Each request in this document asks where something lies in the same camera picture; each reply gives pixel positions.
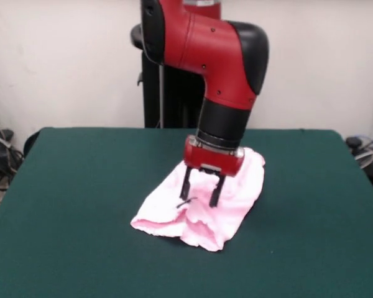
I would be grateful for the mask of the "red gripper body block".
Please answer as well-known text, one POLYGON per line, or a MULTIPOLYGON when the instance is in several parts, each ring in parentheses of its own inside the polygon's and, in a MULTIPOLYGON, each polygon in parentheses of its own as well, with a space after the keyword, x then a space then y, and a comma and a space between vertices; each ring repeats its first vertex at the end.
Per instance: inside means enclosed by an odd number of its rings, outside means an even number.
POLYGON ((242 167, 245 149, 223 150, 204 144, 189 135, 185 141, 183 160, 194 169, 207 169, 223 176, 235 177, 242 167))

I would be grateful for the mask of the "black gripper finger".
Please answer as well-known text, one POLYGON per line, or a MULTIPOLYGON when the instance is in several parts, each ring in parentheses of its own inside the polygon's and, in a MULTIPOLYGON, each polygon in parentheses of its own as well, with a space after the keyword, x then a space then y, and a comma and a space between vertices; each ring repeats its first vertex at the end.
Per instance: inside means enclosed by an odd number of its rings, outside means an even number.
POLYGON ((218 202, 219 202, 219 197, 221 195, 221 191, 222 191, 225 179, 226 179, 225 175, 222 175, 222 174, 219 174, 218 178, 219 178, 218 183, 211 194, 211 199, 209 203, 210 207, 217 207, 218 202))
POLYGON ((181 188, 180 198, 182 200, 187 200, 190 192, 190 174, 191 174, 192 168, 187 166, 185 171, 185 176, 183 179, 183 184, 181 188))

